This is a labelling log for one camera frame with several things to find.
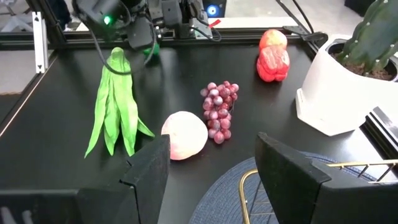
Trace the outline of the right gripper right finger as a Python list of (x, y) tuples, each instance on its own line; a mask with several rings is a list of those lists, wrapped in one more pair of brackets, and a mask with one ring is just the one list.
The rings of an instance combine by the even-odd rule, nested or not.
[(377, 184), (258, 133), (255, 161), (279, 224), (398, 224), (398, 183)]

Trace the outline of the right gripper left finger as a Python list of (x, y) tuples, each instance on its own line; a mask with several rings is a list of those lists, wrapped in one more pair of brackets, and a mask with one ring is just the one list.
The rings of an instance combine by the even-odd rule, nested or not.
[(79, 223), (157, 224), (169, 167), (170, 138), (166, 134), (79, 190)]

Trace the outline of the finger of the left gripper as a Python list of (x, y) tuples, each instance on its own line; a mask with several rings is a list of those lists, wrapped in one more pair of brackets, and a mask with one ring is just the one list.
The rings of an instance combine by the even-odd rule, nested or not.
[(141, 26), (141, 18), (137, 17), (127, 27), (126, 30), (127, 39), (132, 49), (137, 49), (140, 46), (141, 43), (141, 35), (139, 32), (140, 26)]
[(147, 49), (151, 47), (155, 40), (154, 40), (154, 26), (153, 23), (149, 20), (148, 17), (144, 17), (145, 26), (144, 26), (144, 44), (143, 49)]

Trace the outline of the green bell pepper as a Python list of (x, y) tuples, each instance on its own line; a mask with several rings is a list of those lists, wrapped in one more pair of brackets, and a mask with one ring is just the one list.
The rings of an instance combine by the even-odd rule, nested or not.
[(148, 55), (150, 55), (150, 54), (152, 54), (152, 55), (158, 55), (159, 52), (160, 52), (160, 47), (159, 47), (159, 44), (156, 43), (153, 47), (150, 47), (150, 48), (148, 48), (148, 49), (145, 49), (145, 50), (144, 50), (144, 55), (145, 55), (145, 56), (148, 56)]

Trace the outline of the pink peach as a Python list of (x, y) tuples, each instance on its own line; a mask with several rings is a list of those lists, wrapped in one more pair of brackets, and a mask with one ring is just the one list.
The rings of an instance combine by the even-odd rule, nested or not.
[(170, 158), (174, 161), (198, 154), (208, 139), (204, 122), (188, 111), (171, 114), (165, 120), (161, 134), (168, 134), (170, 137)]

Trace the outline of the green leafy vegetable bunch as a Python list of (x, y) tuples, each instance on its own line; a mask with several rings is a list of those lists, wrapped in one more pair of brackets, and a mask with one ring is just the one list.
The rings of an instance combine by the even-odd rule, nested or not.
[(139, 131), (149, 137), (154, 137), (155, 134), (139, 117), (132, 93), (131, 67), (124, 50), (115, 47), (106, 62), (114, 70), (126, 74), (117, 75), (106, 66), (103, 67), (95, 102), (93, 130), (85, 155), (93, 150), (100, 134), (103, 133), (110, 155), (114, 154), (116, 141), (121, 135), (127, 154), (132, 156), (135, 153), (134, 147)]

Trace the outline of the red grape bunch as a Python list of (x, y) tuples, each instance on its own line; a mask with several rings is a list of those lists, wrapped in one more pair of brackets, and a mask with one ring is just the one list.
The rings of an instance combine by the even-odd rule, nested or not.
[(239, 85), (229, 81), (219, 85), (210, 82), (200, 91), (204, 97), (203, 118), (208, 128), (208, 137), (216, 144), (231, 139), (232, 112), (238, 99), (238, 91)]

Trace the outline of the red bell pepper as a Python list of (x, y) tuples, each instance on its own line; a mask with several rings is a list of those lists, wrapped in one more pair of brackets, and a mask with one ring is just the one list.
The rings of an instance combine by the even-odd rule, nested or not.
[(290, 69), (288, 52), (282, 47), (271, 45), (263, 48), (256, 62), (257, 73), (265, 82), (282, 82)]

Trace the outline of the red apple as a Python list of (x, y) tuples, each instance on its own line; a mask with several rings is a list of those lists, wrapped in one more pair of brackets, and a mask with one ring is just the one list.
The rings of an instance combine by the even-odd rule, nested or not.
[(287, 48), (287, 37), (279, 30), (270, 29), (263, 33), (260, 42), (259, 50), (268, 46), (278, 46), (283, 49)]

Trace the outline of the black device with blue light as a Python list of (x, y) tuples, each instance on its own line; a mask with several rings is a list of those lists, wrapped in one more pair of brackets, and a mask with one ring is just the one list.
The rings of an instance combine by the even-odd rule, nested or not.
[(224, 17), (227, 0), (203, 0), (203, 7), (208, 17)]

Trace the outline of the white hexagonal plant pot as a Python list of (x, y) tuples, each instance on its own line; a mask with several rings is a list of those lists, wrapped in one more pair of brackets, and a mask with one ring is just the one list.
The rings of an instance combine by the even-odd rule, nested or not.
[(350, 36), (333, 34), (320, 47), (295, 102), (297, 117), (327, 136), (360, 127), (377, 106), (398, 97), (398, 77), (391, 81), (359, 76), (340, 65), (330, 50), (341, 50)]

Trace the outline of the green cactus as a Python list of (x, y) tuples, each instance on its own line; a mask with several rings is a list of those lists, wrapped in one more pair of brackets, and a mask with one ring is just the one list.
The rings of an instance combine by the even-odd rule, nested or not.
[(383, 69), (398, 52), (398, 0), (375, 0), (336, 59), (364, 73)]

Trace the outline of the white metal bracket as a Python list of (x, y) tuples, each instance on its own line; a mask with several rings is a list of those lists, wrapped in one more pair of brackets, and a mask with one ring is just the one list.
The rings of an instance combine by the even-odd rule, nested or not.
[(32, 12), (35, 71), (44, 74), (49, 67), (47, 28), (41, 12)]

